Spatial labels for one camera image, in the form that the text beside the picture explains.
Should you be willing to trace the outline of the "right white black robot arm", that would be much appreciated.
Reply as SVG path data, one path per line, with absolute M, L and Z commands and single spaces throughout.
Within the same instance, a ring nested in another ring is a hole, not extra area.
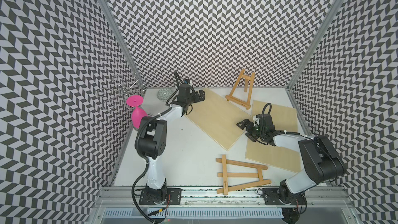
M 304 169 L 281 181 L 276 192 L 282 204 L 299 202 L 307 190 L 337 179 L 347 171 L 342 158 L 325 135 L 304 136 L 298 132 L 277 130 L 270 114 L 259 114 L 253 121 L 244 119 L 236 125 L 245 130 L 245 135 L 254 143 L 300 153 Z

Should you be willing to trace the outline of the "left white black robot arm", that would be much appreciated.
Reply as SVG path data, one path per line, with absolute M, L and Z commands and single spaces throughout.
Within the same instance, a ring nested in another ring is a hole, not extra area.
M 135 139 L 135 149 L 145 160 L 142 175 L 134 182 L 134 186 L 143 177 L 147 177 L 143 195 L 153 198 L 155 202 L 163 202 L 167 198 L 167 181 L 162 171 L 161 155 L 166 148 L 167 125 L 171 121 L 190 114 L 194 103 L 205 100 L 205 92 L 196 91 L 190 84 L 180 84 L 166 101 L 167 109 L 153 117 L 143 117 Z

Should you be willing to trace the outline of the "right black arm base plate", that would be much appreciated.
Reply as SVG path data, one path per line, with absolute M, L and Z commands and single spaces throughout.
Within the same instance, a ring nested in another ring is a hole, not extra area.
M 284 189 L 259 188 L 258 194 L 264 199 L 265 205 L 306 206 L 305 192 L 291 194 Z

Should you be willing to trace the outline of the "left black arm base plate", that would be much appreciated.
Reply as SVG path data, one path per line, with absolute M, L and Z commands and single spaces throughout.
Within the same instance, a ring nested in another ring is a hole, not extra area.
M 181 188 L 150 189 L 146 188 L 140 195 L 139 205 L 179 205 L 181 202 Z

